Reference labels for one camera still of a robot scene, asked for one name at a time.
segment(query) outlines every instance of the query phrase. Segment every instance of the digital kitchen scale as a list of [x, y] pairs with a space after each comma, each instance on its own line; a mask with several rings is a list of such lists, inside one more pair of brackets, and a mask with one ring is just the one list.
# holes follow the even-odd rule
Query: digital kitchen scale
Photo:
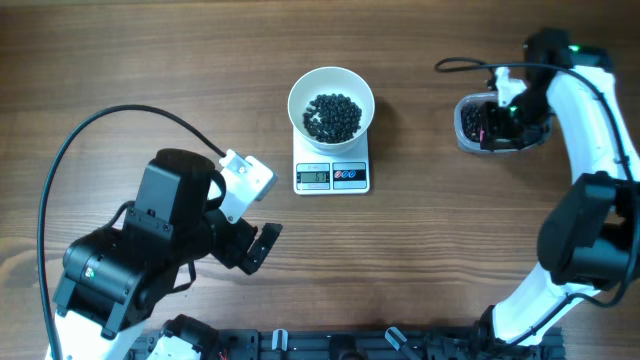
[[367, 133], [339, 154], [314, 148], [293, 132], [293, 190], [298, 195], [364, 194], [369, 191], [370, 169]]

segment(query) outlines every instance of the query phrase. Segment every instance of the black cable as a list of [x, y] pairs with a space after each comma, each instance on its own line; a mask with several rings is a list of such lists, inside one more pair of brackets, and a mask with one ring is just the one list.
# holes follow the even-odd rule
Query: black cable
[[116, 224], [116, 221], [118, 221], [118, 219], [120, 218], [120, 215], [122, 215], [122, 213], [127, 210], [127, 208], [129, 206], [133, 206], [136, 202], [133, 200], [129, 200], [126, 201], [124, 204], [120, 205], [120, 207], [118, 208], [118, 210], [116, 211], [116, 213], [113, 215], [113, 217], [111, 218], [111, 220], [109, 220], [108, 223], [104, 224], [102, 227], [100, 227], [101, 229], [108, 229], [110, 227], [112, 227], [113, 225]]
[[[213, 150], [216, 154], [221, 157], [225, 156], [225, 153], [220, 150], [217, 146], [215, 146], [209, 139], [207, 139], [202, 133], [200, 133], [196, 128], [191, 126], [186, 121], [181, 118], [173, 115], [170, 112], [164, 111], [162, 109], [158, 109], [152, 106], [146, 105], [119, 105], [113, 106], [104, 110], [100, 110], [97, 113], [91, 115], [89, 118], [84, 120], [78, 127], [76, 127], [71, 134], [64, 141], [60, 150], [56, 154], [53, 159], [53, 163], [51, 164], [51, 168], [49, 169], [49, 173], [47, 174], [47, 178], [44, 183], [44, 188], [42, 189], [42, 196], [40, 198], [40, 209], [38, 212], [38, 235], [37, 235], [37, 262], [38, 262], [38, 276], [40, 277], [40, 297], [42, 298], [42, 310], [44, 311], [44, 323], [47, 328], [47, 335], [49, 337], [49, 345], [51, 346], [51, 356], [54, 360], [62, 360], [61, 351], [60, 351], [60, 343], [58, 341], [58, 334], [56, 332], [56, 328], [53, 324], [53, 316], [51, 315], [51, 303], [49, 302], [49, 289], [47, 286], [47, 277], [45, 270], [45, 257], [44, 257], [44, 225], [45, 225], [45, 216], [47, 212], [47, 202], [49, 200], [49, 191], [51, 190], [51, 184], [53, 183], [53, 177], [56, 174], [56, 170], [58, 169], [58, 165], [60, 161], [62, 161], [62, 157], [64, 153], [71, 145], [73, 139], [78, 136], [78, 134], [89, 124], [94, 122], [95, 120], [120, 111], [145, 111], [153, 114], [164, 116], [174, 122], [178, 123], [185, 129], [189, 130], [192, 134], [194, 134], [198, 139], [200, 139], [203, 143], [205, 143], [211, 150]], [[125, 204], [123, 204], [118, 211], [124, 211], [126, 209]], [[119, 214], [114, 219], [111, 219], [111, 222], [115, 223], [119, 217]]]
[[[476, 63], [477, 65], [442, 68], [443, 64], [450, 63], [450, 62], [473, 62], [473, 63]], [[637, 259], [638, 259], [638, 251], [639, 251], [639, 247], [640, 247], [640, 209], [639, 209], [639, 203], [638, 203], [638, 193], [637, 193], [637, 190], [636, 190], [635, 182], [633, 180], [633, 175], [631, 173], [631, 169], [629, 167], [629, 157], [626, 155], [626, 153], [624, 151], [624, 145], [622, 144], [622, 137], [620, 136], [620, 131], [618, 129], [618, 124], [615, 121], [615, 116], [613, 115], [613, 111], [611, 110], [611, 107], [607, 103], [607, 100], [604, 97], [604, 94], [602, 92], [600, 92], [600, 90], [598, 90], [598, 88], [595, 85], [593, 85], [593, 83], [591, 83], [591, 81], [589, 81], [584, 76], [576, 73], [575, 71], [572, 71], [572, 70], [569, 70], [569, 69], [565, 69], [565, 68], [562, 68], [562, 67], [559, 67], [559, 66], [555, 66], [555, 65], [549, 65], [549, 64], [537, 64], [537, 63], [525, 63], [525, 62], [514, 62], [514, 63], [506, 63], [506, 64], [486, 64], [486, 63], [481, 64], [481, 63], [482, 63], [482, 61], [479, 61], [479, 60], [476, 60], [476, 59], [469, 60], [469, 59], [458, 58], [458, 57], [447, 58], [447, 59], [443, 59], [443, 60], [438, 61], [436, 63], [436, 65], [434, 66], [434, 69], [435, 69], [436, 72], [439, 72], [439, 73], [452, 73], [452, 72], [472, 71], [472, 70], [482, 70], [482, 69], [496, 69], [496, 68], [499, 68], [499, 67], [548, 69], [548, 70], [560, 71], [562, 73], [565, 73], [565, 74], [568, 74], [570, 76], [573, 76], [574, 78], [580, 80], [584, 85], [586, 85], [589, 88], [589, 90], [591, 90], [594, 93], [594, 95], [596, 96], [598, 101], [602, 104], [602, 107], [604, 108], [604, 111], [607, 114], [607, 117], [609, 119], [609, 123], [611, 125], [611, 130], [613, 132], [613, 136], [614, 136], [615, 141], [616, 141], [616, 146], [618, 148], [618, 154], [620, 156], [620, 163], [622, 165], [622, 169], [623, 169], [623, 171], [625, 173], [625, 176], [627, 177], [627, 183], [628, 183], [628, 186], [629, 186], [630, 191], [631, 191], [631, 202], [632, 202], [631, 205], [632, 205], [633, 221], [634, 221], [634, 223], [633, 223], [634, 229], [633, 229], [633, 236], [632, 236], [632, 242], [631, 242], [631, 251], [630, 251], [629, 261], [627, 263], [626, 274], [625, 274], [624, 279], [620, 283], [620, 286], [618, 287], [618, 290], [616, 291], [616, 294], [613, 296], [613, 298], [611, 298], [611, 300], [609, 300], [606, 303], [603, 303], [603, 302], [593, 298], [592, 296], [589, 296], [589, 295], [586, 295], [586, 294], [581, 294], [581, 293], [569, 294], [569, 295], [567, 295], [567, 297], [560, 304], [558, 304], [558, 306], [556, 306], [536, 326], [532, 327], [528, 332], [526, 332], [522, 336], [518, 337], [515, 341], [513, 341], [513, 342], [509, 343], [508, 345], [505, 345], [504, 347], [502, 347], [498, 354], [493, 355], [493, 357], [496, 357], [496, 356], [499, 356], [501, 353], [503, 353], [506, 349], [511, 348], [511, 347], [515, 347], [519, 343], [521, 343], [522, 341], [527, 339], [529, 336], [534, 335], [537, 331], [539, 331], [547, 323], [549, 323], [549, 321], [551, 321], [554, 316], [556, 316], [560, 311], [562, 311], [562, 309], [564, 309], [565, 306], [569, 305], [575, 299], [585, 300], [585, 301], [587, 301], [587, 302], [589, 302], [589, 303], [591, 303], [593, 305], [596, 305], [598, 307], [601, 307], [601, 308], [610, 308], [612, 306], [617, 305], [620, 302], [620, 300], [622, 300], [622, 298], [624, 297], [625, 292], [627, 291], [627, 288], [629, 287], [629, 284], [633, 280], [633, 272], [634, 272], [634, 269], [635, 269], [635, 266], [636, 266], [636, 262], [637, 262]]]

